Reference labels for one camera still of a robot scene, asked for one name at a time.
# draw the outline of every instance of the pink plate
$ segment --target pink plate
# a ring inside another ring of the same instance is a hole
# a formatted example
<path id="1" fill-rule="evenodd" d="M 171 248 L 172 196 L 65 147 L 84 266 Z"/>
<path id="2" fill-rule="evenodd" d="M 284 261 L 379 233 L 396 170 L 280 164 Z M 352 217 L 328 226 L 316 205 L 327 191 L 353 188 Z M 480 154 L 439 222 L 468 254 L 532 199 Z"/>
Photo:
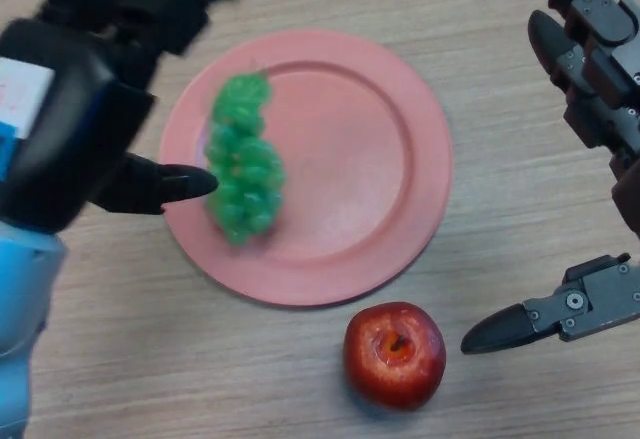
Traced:
<path id="1" fill-rule="evenodd" d="M 325 305 L 381 286 L 420 254 L 446 209 L 453 155 L 433 93 L 402 60 L 357 37 L 263 37 L 191 83 L 164 132 L 161 162 L 206 166 L 217 91 L 256 70 L 274 87 L 264 137 L 288 176 L 273 230 L 231 247 L 201 198 L 167 206 L 171 231 L 210 277 L 259 301 Z"/>

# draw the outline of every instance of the table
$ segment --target table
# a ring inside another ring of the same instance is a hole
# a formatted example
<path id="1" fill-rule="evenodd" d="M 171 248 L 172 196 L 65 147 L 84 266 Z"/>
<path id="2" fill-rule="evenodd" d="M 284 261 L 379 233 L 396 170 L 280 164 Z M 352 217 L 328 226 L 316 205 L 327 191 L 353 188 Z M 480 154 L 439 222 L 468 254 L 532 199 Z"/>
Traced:
<path id="1" fill-rule="evenodd" d="M 0 21 L 38 0 L 0 0 Z M 190 79 L 235 44 L 288 27 L 359 34 L 431 84 L 456 175 L 442 227 L 400 279 L 337 308 L 293 312 L 235 297 L 185 259 L 162 218 L 88 208 L 33 361 L 27 438 L 630 439 L 640 426 L 640 326 L 464 357 L 486 314 L 551 293 L 564 270 L 636 252 L 610 200 L 606 151 L 587 151 L 531 51 L 545 0 L 243 0 L 214 11 L 188 58 L 167 60 L 134 150 L 153 157 Z M 348 320 L 411 300 L 441 326 L 449 361 L 418 414 L 374 414 L 340 374 Z"/>

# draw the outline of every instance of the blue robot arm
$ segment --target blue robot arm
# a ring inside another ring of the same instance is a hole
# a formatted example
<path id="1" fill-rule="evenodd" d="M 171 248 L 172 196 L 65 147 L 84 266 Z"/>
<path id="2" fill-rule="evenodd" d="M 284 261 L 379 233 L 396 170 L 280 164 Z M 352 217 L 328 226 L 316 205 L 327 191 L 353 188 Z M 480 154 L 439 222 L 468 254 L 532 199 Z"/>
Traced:
<path id="1" fill-rule="evenodd" d="M 166 53 L 183 55 L 217 0 L 45 0 L 0 34 L 0 439 L 23 437 L 29 363 L 66 255 L 57 234 L 88 202 L 163 213 L 217 180 L 127 152 Z"/>

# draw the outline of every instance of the metal screw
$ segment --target metal screw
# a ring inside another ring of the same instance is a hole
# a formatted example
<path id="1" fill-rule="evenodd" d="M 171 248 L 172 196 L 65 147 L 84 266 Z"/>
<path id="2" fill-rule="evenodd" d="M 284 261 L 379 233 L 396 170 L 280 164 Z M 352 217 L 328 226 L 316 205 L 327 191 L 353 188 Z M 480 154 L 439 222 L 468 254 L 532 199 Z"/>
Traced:
<path id="1" fill-rule="evenodd" d="M 567 296 L 567 307 L 577 311 L 584 306 L 584 298 L 577 292 L 572 292 Z"/>

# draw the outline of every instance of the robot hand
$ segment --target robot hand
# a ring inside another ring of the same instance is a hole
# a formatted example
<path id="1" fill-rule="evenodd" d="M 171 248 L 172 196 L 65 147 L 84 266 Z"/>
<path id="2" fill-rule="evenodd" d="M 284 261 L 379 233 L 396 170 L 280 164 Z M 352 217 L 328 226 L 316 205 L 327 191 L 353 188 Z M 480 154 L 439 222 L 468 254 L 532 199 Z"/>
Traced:
<path id="1" fill-rule="evenodd" d="M 164 53 L 182 55 L 217 0 L 46 0 L 0 35 L 0 439 L 23 437 L 31 351 L 87 202 L 162 214 L 208 194 L 206 171 L 127 152 Z"/>
<path id="2" fill-rule="evenodd" d="M 588 148 L 612 154 L 613 200 L 640 233 L 640 8 L 631 0 L 549 0 L 564 28 L 543 12 L 529 39 L 551 82 L 566 96 L 564 118 Z M 640 267 L 603 256 L 572 267 L 549 297 L 508 307 L 476 325 L 462 352 L 523 346 L 559 334 L 572 341 L 640 317 Z"/>

